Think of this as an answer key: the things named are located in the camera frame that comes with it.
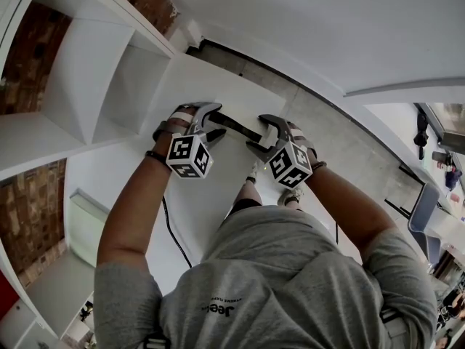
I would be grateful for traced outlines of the person's left forearm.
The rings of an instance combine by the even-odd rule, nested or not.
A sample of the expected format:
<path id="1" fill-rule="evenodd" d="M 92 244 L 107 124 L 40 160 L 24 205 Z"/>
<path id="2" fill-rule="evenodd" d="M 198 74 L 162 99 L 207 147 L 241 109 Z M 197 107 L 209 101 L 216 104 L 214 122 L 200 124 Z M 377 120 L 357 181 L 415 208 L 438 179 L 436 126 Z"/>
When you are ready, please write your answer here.
<path id="1" fill-rule="evenodd" d="M 146 253 L 171 170 L 146 156 L 111 209 L 97 253 L 97 264 L 117 262 L 148 270 Z"/>

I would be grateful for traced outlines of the person's left leg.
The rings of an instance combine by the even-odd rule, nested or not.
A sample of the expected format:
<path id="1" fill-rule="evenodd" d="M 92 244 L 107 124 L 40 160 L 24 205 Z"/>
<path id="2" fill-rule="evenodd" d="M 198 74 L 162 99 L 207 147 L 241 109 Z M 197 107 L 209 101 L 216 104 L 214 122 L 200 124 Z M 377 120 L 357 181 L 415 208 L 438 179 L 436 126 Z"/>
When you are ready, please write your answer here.
<path id="1" fill-rule="evenodd" d="M 262 199 L 258 191 L 256 190 L 255 183 L 250 180 L 246 180 L 234 200 L 229 215 L 232 215 L 243 209 L 248 209 L 261 205 Z"/>

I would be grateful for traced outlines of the blue chair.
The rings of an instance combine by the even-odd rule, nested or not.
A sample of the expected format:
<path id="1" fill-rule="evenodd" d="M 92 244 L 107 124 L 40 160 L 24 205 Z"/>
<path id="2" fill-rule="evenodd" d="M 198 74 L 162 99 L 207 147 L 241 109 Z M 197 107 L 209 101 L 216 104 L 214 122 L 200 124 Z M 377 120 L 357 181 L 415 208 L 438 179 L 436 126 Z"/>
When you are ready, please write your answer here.
<path id="1" fill-rule="evenodd" d="M 426 234 L 425 230 L 437 208 L 440 192 L 435 185 L 425 183 L 416 199 L 411 212 L 394 205 L 388 199 L 384 202 L 408 220 L 408 230 L 421 248 L 430 265 L 435 266 L 440 260 L 441 240 Z"/>

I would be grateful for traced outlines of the white shelf unit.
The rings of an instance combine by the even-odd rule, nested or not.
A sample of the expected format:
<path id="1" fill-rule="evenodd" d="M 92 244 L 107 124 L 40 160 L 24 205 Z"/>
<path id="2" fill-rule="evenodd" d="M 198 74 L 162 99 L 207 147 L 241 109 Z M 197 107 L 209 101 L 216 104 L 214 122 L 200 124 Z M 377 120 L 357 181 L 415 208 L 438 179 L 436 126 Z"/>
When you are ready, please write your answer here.
<path id="1" fill-rule="evenodd" d="M 33 2 L 71 23 L 52 61 L 42 109 L 0 116 L 0 181 L 139 136 L 175 54 L 126 0 L 0 0 L 0 75 Z M 0 241 L 0 271 L 20 297 L 0 323 L 7 349 L 60 347 L 92 298 L 93 267 L 68 243 L 70 196 L 64 190 L 64 255 L 30 287 L 20 282 Z"/>

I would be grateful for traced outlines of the dark object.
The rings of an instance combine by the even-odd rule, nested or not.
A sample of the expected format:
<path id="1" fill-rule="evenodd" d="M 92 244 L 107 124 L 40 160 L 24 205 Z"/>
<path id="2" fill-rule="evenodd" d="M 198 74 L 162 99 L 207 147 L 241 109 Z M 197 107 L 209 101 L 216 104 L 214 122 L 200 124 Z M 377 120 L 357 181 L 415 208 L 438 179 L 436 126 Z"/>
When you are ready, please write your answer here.
<path id="1" fill-rule="evenodd" d="M 213 113 L 210 113 L 208 116 L 208 120 L 220 126 L 232 129 L 255 143 L 259 143 L 263 138 L 263 136 L 259 133 L 252 131 L 251 129 L 243 126 L 239 122 L 230 118 L 229 116 L 220 113 L 219 111 L 214 111 Z"/>

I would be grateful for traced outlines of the person's right shoe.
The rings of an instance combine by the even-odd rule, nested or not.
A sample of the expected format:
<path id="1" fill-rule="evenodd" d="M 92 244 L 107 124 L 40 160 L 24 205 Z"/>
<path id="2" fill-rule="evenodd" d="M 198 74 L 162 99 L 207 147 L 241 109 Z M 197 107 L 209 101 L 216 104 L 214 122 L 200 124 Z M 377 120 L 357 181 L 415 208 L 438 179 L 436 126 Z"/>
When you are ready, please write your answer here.
<path id="1" fill-rule="evenodd" d="M 303 196 L 303 190 L 301 188 L 286 189 L 278 199 L 278 206 L 287 206 L 290 203 L 299 204 Z"/>

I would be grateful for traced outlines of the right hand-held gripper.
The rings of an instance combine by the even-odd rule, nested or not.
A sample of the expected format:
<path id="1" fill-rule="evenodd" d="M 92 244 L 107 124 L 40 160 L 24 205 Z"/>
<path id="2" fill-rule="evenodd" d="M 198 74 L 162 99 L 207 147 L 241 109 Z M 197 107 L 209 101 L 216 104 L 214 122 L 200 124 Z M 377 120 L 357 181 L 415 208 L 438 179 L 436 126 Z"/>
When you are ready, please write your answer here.
<path id="1" fill-rule="evenodd" d="M 294 189 L 309 178 L 313 171 L 306 149 L 309 140 L 294 123 L 272 114 L 262 114 L 259 120 L 273 126 L 278 131 L 278 139 L 287 142 L 282 148 L 265 148 L 259 143 L 247 141 L 247 148 L 260 160 L 268 161 L 274 181 L 287 189 Z"/>

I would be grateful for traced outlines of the grey T-shirt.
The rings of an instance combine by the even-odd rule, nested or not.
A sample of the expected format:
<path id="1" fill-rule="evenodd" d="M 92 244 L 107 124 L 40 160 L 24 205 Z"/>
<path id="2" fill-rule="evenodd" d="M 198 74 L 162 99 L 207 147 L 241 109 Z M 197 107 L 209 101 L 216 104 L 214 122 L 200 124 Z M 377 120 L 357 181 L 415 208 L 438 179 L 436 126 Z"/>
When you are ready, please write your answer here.
<path id="1" fill-rule="evenodd" d="M 97 267 L 100 349 L 429 349 L 437 306 L 398 229 L 362 262 L 313 216 L 258 206 L 229 216 L 169 294 L 132 266 Z"/>

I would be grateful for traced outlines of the white desk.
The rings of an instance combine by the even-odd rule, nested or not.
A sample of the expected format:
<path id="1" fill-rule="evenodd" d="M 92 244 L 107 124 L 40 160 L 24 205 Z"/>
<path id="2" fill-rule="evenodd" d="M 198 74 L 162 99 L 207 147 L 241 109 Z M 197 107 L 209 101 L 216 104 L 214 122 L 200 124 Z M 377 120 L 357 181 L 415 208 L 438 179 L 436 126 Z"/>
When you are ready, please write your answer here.
<path id="1" fill-rule="evenodd" d="M 110 209 L 152 147 L 152 134 L 161 121 L 178 105 L 195 101 L 221 103 L 223 114 L 260 135 L 267 134 L 267 128 L 258 116 L 279 115 L 286 103 L 234 73 L 189 55 L 177 55 L 169 62 L 141 134 L 71 156 L 66 164 L 65 194 L 80 189 Z M 244 136 L 234 131 L 211 149 L 211 155 L 214 163 L 205 179 L 170 178 L 167 205 L 157 216 L 147 262 L 164 294 L 174 289 L 190 265 L 200 261 L 255 160 Z"/>

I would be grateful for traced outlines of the black pouch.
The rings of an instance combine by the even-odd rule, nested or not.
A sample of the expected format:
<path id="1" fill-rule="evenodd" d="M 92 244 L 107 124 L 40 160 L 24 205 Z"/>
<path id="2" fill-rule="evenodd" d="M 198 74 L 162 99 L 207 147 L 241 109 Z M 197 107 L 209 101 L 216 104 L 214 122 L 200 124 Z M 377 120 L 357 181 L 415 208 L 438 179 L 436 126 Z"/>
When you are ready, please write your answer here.
<path id="1" fill-rule="evenodd" d="M 414 144 L 418 147 L 418 159 L 424 159 L 424 148 L 428 142 L 429 136 L 427 134 L 427 127 L 429 126 L 427 117 L 424 113 L 419 113 L 416 119 L 417 134 L 413 138 Z"/>

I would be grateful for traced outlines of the person's right forearm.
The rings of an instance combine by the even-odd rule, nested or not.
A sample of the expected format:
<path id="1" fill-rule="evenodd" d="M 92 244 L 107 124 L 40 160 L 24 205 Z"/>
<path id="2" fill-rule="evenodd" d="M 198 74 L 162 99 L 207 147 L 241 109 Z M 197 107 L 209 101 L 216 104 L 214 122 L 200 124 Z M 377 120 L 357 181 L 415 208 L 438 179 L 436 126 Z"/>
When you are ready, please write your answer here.
<path id="1" fill-rule="evenodd" d="M 365 254 L 380 234 L 396 228 L 372 198 L 329 169 L 324 161 L 313 161 L 311 167 L 313 173 L 306 179 L 307 186 L 360 254 Z"/>

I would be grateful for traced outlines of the black-framed window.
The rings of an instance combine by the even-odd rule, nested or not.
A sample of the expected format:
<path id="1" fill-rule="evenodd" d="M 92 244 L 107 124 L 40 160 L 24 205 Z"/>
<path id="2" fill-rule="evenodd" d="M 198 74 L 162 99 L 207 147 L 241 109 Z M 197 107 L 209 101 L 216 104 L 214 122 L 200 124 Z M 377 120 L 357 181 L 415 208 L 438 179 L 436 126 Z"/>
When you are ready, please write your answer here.
<path id="1" fill-rule="evenodd" d="M 432 126 L 438 132 L 440 144 L 465 154 L 465 104 L 427 103 Z"/>

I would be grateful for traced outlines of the white box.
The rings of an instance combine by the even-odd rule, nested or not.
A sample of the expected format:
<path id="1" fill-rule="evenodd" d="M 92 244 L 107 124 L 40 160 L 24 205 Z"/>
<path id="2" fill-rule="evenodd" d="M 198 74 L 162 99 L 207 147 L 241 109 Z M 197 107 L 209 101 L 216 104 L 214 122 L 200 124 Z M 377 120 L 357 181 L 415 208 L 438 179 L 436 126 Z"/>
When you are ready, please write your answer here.
<path id="1" fill-rule="evenodd" d="M 68 243 L 73 253 L 93 268 L 109 210 L 80 189 L 69 198 Z"/>

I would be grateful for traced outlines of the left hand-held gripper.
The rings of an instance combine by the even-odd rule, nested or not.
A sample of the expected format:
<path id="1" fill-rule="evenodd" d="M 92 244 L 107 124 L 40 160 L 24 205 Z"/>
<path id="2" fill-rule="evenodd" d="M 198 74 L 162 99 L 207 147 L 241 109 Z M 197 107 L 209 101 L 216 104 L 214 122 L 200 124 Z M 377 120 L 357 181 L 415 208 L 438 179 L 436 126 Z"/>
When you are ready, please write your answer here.
<path id="1" fill-rule="evenodd" d="M 221 103 L 196 102 L 181 104 L 170 115 L 170 124 L 162 121 L 153 133 L 171 134 L 166 165 L 181 179 L 204 179 L 213 164 L 209 148 L 213 148 L 226 134 L 226 129 L 201 131 L 207 116 L 222 108 Z"/>

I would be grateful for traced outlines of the purple bag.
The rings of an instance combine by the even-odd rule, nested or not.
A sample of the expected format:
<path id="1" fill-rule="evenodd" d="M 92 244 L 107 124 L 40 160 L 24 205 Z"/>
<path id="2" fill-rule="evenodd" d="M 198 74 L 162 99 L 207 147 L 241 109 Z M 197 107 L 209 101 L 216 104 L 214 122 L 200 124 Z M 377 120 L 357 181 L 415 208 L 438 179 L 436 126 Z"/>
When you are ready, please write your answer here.
<path id="1" fill-rule="evenodd" d="M 453 191 L 457 186 L 458 181 L 462 176 L 462 171 L 455 166 L 447 166 L 445 173 L 445 187 L 449 191 Z"/>

